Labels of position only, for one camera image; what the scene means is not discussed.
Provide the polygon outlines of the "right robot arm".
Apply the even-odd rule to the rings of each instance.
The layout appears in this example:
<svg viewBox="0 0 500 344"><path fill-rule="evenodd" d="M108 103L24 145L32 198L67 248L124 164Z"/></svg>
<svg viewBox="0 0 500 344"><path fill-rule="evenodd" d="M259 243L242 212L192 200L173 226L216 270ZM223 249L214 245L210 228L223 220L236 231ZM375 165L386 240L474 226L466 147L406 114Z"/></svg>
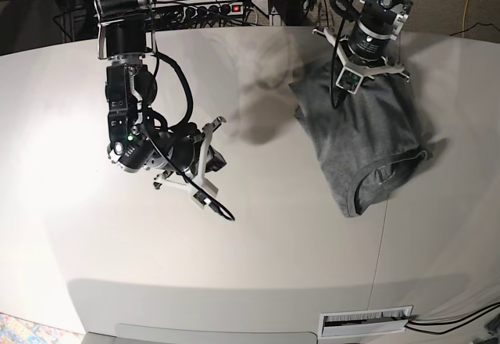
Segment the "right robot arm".
<svg viewBox="0 0 500 344"><path fill-rule="evenodd" d="M105 97L108 103L108 155L126 172L158 170L156 189L170 184L171 176L181 178L201 208L210 207L223 217L228 210L216 195L217 187L207 178L226 165L211 145L214 132L225 123L218 116L203 127L191 122L194 98L180 65L157 49L155 5L157 0L93 0L98 26L98 57L109 61ZM150 71L144 59L166 63L177 75L187 102L186 112L175 124L152 108L158 94L158 70Z"/></svg>

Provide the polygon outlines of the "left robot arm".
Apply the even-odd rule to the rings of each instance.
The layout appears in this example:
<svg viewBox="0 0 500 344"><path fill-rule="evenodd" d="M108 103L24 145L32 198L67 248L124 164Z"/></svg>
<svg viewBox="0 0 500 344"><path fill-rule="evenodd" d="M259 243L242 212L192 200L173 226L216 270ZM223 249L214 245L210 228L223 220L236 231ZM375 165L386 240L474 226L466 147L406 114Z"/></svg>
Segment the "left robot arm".
<svg viewBox="0 0 500 344"><path fill-rule="evenodd" d="M339 71L330 73L330 88L340 88L356 94L362 83L383 74L395 74L409 79L400 63L386 54L391 41L400 35L413 7L413 0L360 0L356 10L354 0L329 0L331 8L341 17L341 24L352 24L350 34L343 36L343 27L334 34L328 28L312 32L333 46L331 65L340 63Z"/></svg>

